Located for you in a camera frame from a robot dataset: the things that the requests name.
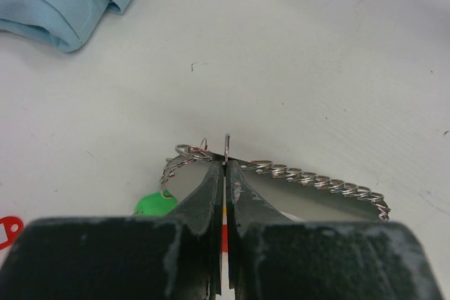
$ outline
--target red tag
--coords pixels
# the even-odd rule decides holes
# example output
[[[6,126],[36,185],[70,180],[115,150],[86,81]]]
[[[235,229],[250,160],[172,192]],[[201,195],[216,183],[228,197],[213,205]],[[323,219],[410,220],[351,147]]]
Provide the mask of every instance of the red tag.
[[[5,249],[12,245],[14,240],[23,230],[23,222],[20,218],[7,216],[0,219],[0,228],[5,228],[6,241],[0,242],[0,249]]]

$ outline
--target white table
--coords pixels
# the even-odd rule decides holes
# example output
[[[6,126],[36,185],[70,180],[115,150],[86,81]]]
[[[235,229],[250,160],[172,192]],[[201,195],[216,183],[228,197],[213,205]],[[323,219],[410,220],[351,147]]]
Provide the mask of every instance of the white table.
[[[384,193],[450,296],[449,70],[450,0],[134,0],[69,55],[1,32],[0,216],[130,214],[230,132]]]

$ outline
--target silver chain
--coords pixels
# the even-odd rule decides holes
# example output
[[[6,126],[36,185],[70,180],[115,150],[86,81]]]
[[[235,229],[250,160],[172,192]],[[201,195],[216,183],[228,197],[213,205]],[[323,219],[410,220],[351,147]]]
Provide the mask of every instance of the silver chain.
[[[290,168],[283,164],[274,164],[272,161],[251,161],[240,166],[242,170],[255,170],[257,174],[270,174],[272,178],[285,178],[289,183],[299,183],[302,186],[314,187],[317,190],[327,190],[330,193],[343,195],[344,197],[355,197],[357,200],[368,202],[375,206],[378,218],[389,221],[391,209],[384,201],[385,196],[381,193],[372,192],[370,188],[353,183],[346,183],[340,179],[331,179],[320,176],[314,172],[303,171],[298,168]]]

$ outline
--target green plastic piece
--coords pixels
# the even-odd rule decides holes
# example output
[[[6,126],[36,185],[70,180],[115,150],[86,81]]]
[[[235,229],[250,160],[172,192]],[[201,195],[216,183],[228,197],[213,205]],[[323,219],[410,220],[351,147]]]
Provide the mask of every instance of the green plastic piece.
[[[164,198],[161,193],[152,193],[142,197],[136,204],[134,212],[136,216],[164,216],[171,211],[178,201],[175,197]]]

